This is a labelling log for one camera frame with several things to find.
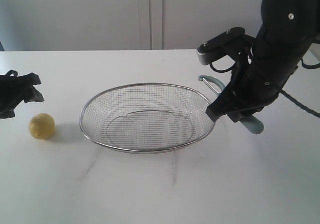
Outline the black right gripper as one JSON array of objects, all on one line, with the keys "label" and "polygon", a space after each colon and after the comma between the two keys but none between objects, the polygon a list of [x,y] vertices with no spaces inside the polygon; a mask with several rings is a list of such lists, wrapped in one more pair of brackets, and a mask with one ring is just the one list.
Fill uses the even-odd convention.
[{"label": "black right gripper", "polygon": [[283,91],[294,74],[298,63],[312,44],[311,37],[287,41],[259,34],[251,48],[241,55],[245,65],[238,73],[233,72],[230,84],[206,109],[206,114],[216,122],[227,115],[238,122],[272,104],[280,94],[302,110],[313,111]]}]

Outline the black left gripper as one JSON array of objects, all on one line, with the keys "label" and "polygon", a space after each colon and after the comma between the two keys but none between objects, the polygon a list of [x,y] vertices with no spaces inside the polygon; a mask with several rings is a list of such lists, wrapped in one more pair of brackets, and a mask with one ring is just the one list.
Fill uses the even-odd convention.
[{"label": "black left gripper", "polygon": [[31,72],[18,76],[17,71],[9,70],[0,78],[0,119],[14,118],[14,109],[22,101],[24,103],[44,102],[43,95],[35,88],[35,85],[41,84],[37,74]]}]

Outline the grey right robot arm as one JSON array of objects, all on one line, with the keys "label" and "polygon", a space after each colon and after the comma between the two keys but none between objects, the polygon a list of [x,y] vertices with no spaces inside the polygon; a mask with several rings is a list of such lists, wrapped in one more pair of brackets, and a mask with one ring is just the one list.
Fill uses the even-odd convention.
[{"label": "grey right robot arm", "polygon": [[262,0],[262,25],[256,37],[231,28],[197,49],[203,65],[225,56],[230,82],[206,109],[216,121],[227,115],[238,122],[272,104],[294,74],[320,32],[320,0]]}]

